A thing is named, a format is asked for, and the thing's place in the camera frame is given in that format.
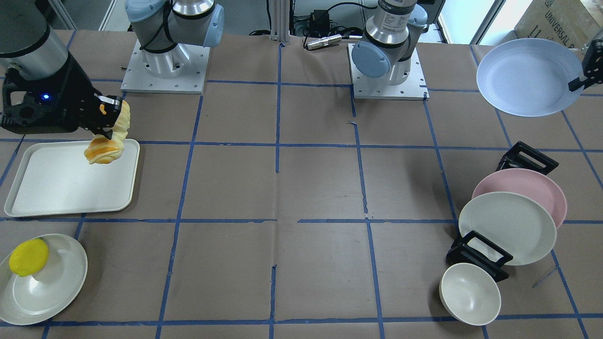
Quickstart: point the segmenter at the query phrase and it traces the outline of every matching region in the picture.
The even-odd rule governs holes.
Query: label on robot arm
[[[395,15],[386,13],[383,22],[381,23],[381,29],[391,33],[402,32],[406,28],[409,18],[410,14]]]

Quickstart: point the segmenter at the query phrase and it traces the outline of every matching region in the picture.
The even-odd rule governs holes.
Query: fake fruit
[[[17,246],[8,259],[10,270],[26,277],[41,270],[48,261],[48,245],[40,238],[23,242]]]

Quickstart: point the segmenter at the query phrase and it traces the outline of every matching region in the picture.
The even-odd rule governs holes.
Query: white tray
[[[11,217],[108,212],[132,201],[140,145],[124,140],[122,156],[88,164],[89,141],[36,144],[25,151],[4,212]]]

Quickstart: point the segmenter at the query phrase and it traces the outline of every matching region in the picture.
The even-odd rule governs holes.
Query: pink plate
[[[484,178],[472,198],[489,192],[512,192],[524,195],[549,212],[557,228],[567,214],[567,200],[561,188],[544,174],[524,168],[508,168]]]

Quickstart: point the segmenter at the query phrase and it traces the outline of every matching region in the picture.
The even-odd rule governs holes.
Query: metal mounting plate
[[[408,79],[399,85],[389,85],[384,81],[386,77],[369,78],[356,68],[352,61],[353,47],[354,43],[347,45],[350,57],[350,73],[354,84],[354,98],[382,100],[423,100],[429,98],[423,68],[416,49],[412,52],[412,68],[408,74]]]
[[[146,70],[140,59],[140,43],[136,41],[121,90],[132,93],[203,94],[210,49],[194,45],[185,46],[191,55],[190,71],[179,77],[165,79],[157,78]]]

